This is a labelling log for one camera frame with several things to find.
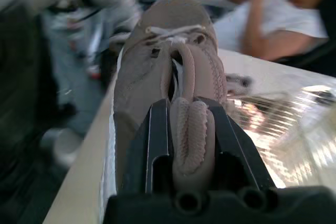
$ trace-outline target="beige sneaker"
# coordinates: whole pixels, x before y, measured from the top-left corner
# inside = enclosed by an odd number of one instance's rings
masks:
[[[175,186],[206,186],[214,166],[214,120],[195,97],[219,103],[226,99],[212,22],[194,0],[159,0],[143,14],[126,41],[115,85],[119,188],[129,143],[150,106],[160,99],[172,102]]]

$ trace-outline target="robotic arm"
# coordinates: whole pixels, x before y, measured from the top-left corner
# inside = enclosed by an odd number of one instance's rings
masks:
[[[131,143],[122,189],[109,199],[111,223],[332,223],[336,199],[324,187],[275,187],[248,135],[215,101],[213,179],[203,191],[178,191],[172,179],[169,102],[153,104]]]

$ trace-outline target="white shoelace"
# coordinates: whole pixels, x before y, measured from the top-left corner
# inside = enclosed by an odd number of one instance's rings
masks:
[[[176,29],[164,29],[160,27],[149,26],[146,28],[145,32],[147,34],[153,33],[158,35],[157,37],[149,40],[152,42],[155,41],[171,41],[178,42],[182,41],[185,43],[187,41],[188,33],[192,31],[203,31],[204,27],[201,25],[193,25],[193,26],[183,26]]]

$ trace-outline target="reflective surface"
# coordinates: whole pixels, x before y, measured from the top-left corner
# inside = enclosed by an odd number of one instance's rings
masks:
[[[228,113],[252,138],[279,188],[336,190],[336,97],[327,86],[234,97]]]

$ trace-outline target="white shirt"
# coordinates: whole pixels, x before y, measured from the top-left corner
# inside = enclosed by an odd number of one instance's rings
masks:
[[[317,42],[328,37],[318,10],[297,8],[287,0],[264,1],[264,16],[261,26],[264,36],[277,30],[285,30],[319,38]],[[245,32],[249,9],[250,3],[246,2],[215,23],[219,48],[240,52],[240,43]]]

